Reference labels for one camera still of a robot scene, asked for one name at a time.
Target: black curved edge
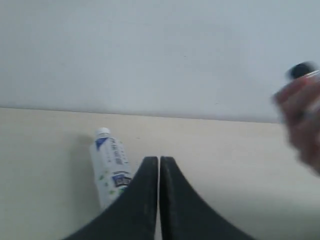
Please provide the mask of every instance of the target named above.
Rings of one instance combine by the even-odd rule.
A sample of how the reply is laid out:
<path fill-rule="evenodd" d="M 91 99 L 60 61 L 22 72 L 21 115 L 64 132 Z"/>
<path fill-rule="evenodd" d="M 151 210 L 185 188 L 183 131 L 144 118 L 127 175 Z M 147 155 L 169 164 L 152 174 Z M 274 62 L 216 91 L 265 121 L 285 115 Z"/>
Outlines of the black curved edge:
<path fill-rule="evenodd" d="M 173 157 L 161 157 L 159 188 L 163 240 L 253 240 L 201 199 Z"/>
<path fill-rule="evenodd" d="M 65 240 L 153 240 L 158 200 L 158 158 L 145 157 L 123 194 Z"/>

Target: white wall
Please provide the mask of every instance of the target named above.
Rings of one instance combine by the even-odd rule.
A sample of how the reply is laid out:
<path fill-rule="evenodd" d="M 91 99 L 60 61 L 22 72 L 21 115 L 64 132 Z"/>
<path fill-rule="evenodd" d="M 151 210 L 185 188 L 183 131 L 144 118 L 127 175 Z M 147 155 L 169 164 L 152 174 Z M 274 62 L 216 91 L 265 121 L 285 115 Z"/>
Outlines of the white wall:
<path fill-rule="evenodd" d="M 316 0 L 0 0 L 0 107 L 274 121 Z"/>

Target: white cap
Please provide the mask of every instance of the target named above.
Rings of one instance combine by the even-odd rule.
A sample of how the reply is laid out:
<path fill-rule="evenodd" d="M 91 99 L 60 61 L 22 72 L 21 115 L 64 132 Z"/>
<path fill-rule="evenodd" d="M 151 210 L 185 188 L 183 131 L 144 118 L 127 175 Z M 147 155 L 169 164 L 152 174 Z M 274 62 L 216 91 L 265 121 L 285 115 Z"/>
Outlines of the white cap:
<path fill-rule="evenodd" d="M 95 136 L 98 137 L 98 136 L 100 136 L 101 134 L 110 134 L 109 128 L 99 127 L 99 128 L 95 131 Z"/>

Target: table surface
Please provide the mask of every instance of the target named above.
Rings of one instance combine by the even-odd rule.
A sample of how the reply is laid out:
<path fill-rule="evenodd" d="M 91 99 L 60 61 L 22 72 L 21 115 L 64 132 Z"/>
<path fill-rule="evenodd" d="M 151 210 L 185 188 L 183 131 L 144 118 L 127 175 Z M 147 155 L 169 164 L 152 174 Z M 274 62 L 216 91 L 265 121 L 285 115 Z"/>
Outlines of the table surface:
<path fill-rule="evenodd" d="M 108 127 L 134 171 L 173 156 L 203 199 L 261 240 L 320 235 L 320 178 L 279 124 L 0 108 L 0 238 L 57 240 L 100 212 L 89 145 Z M 157 227 L 156 239 L 161 239 Z"/>

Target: blurry hand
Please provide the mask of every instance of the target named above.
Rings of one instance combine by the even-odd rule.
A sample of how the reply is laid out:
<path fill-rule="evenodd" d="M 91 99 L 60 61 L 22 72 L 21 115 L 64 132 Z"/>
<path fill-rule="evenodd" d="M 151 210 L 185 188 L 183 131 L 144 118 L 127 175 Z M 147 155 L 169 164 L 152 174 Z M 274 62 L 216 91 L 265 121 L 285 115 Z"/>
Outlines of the blurry hand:
<path fill-rule="evenodd" d="M 304 116 L 306 108 L 320 97 L 320 81 L 298 78 L 274 95 L 283 114 L 289 142 L 301 161 L 320 174 L 320 109 Z"/>

